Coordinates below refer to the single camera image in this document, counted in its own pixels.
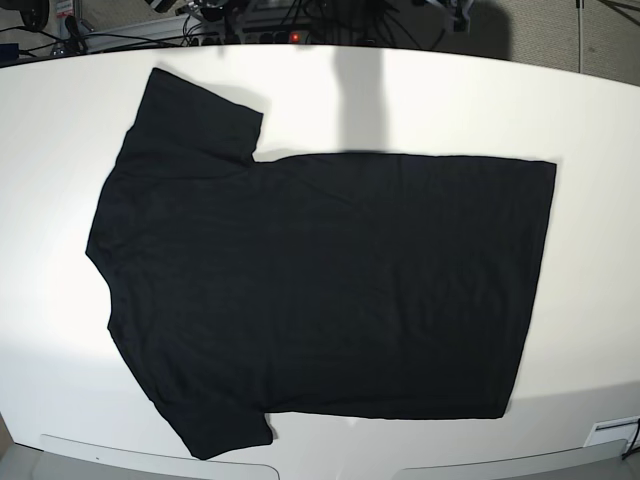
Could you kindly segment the black T-shirt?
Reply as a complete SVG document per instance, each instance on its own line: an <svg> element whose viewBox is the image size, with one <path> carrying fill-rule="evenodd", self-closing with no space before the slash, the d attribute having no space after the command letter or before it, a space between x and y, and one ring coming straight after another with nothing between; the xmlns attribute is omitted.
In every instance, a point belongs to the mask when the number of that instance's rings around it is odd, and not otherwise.
<svg viewBox="0 0 640 480"><path fill-rule="evenodd" d="M149 400L207 460L299 412L504 415L556 167L340 152L253 158L262 115L154 69L86 253Z"/></svg>

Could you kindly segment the black power strip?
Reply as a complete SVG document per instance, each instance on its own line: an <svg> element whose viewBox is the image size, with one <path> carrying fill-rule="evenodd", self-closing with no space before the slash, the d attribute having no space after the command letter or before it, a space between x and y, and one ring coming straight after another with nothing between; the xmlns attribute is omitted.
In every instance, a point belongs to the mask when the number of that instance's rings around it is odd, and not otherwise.
<svg viewBox="0 0 640 480"><path fill-rule="evenodd" d="M237 44L303 44L308 42L309 34L305 31L264 31L240 32L224 34L207 32L193 34L189 46L237 45Z"/></svg>

